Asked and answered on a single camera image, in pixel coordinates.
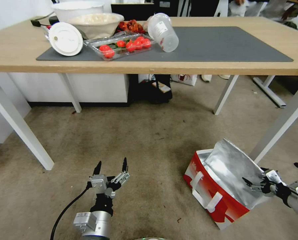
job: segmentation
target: robotic arm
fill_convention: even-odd
[[[106,177],[100,174],[101,162],[96,166],[90,183],[94,188],[97,199],[89,212],[76,214],[73,225],[77,227],[83,239],[109,240],[110,239],[110,218],[113,216],[112,199],[118,190],[130,177],[128,172],[127,159],[122,165],[122,171],[118,176]]]
[[[261,168],[263,172],[260,183],[252,183],[246,178],[242,178],[247,186],[253,191],[262,192],[266,196],[277,196],[283,203],[292,208],[298,214],[298,181],[289,186],[282,182],[278,172],[271,169]]]

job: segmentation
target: gray desk mat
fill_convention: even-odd
[[[292,62],[293,59],[272,48],[239,27],[175,27],[178,48],[166,53],[156,44],[152,50],[115,61],[135,62]],[[53,48],[37,60],[103,61],[84,46],[75,56],[66,57]]]

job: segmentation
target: white table leg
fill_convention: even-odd
[[[70,97],[70,100],[71,100],[73,106],[75,107],[76,112],[80,113],[81,112],[81,106],[80,106],[78,98],[77,98],[77,96],[76,96],[76,94],[75,94],[75,92],[74,92],[74,90],[71,86],[68,75],[66,73],[59,73],[59,77],[60,77],[64,87],[67,90],[67,93]]]
[[[213,113],[215,115],[219,115],[238,77],[239,75],[231,75],[230,78],[228,79],[226,86],[224,87],[224,90],[221,94],[221,97],[219,98],[218,103],[216,104],[215,109],[213,110]]]
[[[54,163],[25,120],[21,117],[12,102],[0,87],[0,113],[38,158],[46,170],[51,170]]]
[[[288,106],[283,110],[282,114],[269,128],[269,130],[267,130],[265,135],[249,154],[249,157],[253,159],[255,163],[258,163],[297,118],[298,91],[293,96]]]
[[[278,107],[285,108],[286,103],[269,88],[269,85],[274,77],[275,75],[268,76],[264,82],[262,82],[258,77],[255,77],[253,78],[253,82],[258,85],[258,87],[260,87],[269,96],[269,98],[278,105]]]

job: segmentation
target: plastic cup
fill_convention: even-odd
[[[157,13],[149,19],[148,33],[165,52],[172,52],[179,45],[179,38],[171,26],[171,19],[164,13]]]

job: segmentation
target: container lid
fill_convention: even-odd
[[[52,25],[49,31],[49,41],[53,49],[64,56],[77,55],[83,47],[81,33],[65,22]]]

